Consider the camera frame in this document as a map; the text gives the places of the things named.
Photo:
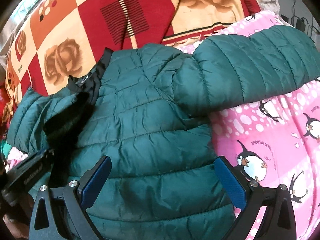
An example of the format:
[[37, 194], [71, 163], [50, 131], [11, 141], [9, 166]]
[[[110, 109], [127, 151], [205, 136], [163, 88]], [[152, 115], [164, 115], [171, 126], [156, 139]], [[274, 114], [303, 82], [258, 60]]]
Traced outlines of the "green quilted puffer jacket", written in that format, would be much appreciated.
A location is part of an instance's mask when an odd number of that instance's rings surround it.
[[159, 44], [121, 50], [106, 70], [67, 166], [79, 178], [100, 157], [111, 176], [89, 210], [104, 239], [221, 239], [234, 222], [212, 164], [213, 111], [292, 92], [319, 77], [319, 52], [276, 25], [216, 35], [192, 54]]

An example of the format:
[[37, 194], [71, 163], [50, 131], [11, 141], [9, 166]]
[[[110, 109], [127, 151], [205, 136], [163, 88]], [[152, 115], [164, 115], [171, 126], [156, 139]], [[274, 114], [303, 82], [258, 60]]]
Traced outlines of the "red clothes pile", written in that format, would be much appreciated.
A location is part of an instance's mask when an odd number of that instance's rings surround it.
[[0, 136], [1, 140], [7, 138], [10, 123], [16, 111], [16, 104], [14, 100], [9, 98], [4, 82], [1, 82], [0, 94]]

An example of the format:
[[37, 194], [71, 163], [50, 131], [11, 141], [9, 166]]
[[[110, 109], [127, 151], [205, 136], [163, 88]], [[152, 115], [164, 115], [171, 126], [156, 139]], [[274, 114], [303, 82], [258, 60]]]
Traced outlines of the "pink penguin blanket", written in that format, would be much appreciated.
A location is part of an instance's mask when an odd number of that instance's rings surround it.
[[[293, 27], [273, 12], [261, 11], [216, 35], [250, 37], [276, 25]], [[192, 54], [203, 41], [179, 50]], [[106, 50], [102, 57], [113, 53]], [[104, 75], [106, 66], [101, 58], [92, 72], [97, 70]], [[61, 156], [74, 149], [80, 129], [95, 107], [103, 75], [95, 82], [88, 76], [71, 79], [51, 96], [32, 89], [25, 93], [11, 122], [8, 143], [29, 156], [53, 149], [53, 168], [39, 184], [62, 187], [72, 180], [60, 174], [67, 166]], [[262, 186], [287, 186], [298, 238], [307, 239], [319, 223], [319, 77], [283, 95], [213, 111], [209, 125], [215, 159], [226, 157], [248, 180]]]

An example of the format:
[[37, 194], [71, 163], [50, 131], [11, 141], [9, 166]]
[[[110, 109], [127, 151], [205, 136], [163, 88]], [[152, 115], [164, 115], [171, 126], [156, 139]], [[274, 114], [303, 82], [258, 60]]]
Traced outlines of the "red orange rose blanket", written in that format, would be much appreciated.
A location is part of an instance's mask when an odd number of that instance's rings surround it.
[[257, 0], [42, 0], [9, 46], [5, 88], [50, 95], [85, 75], [105, 48], [178, 46], [260, 11]]

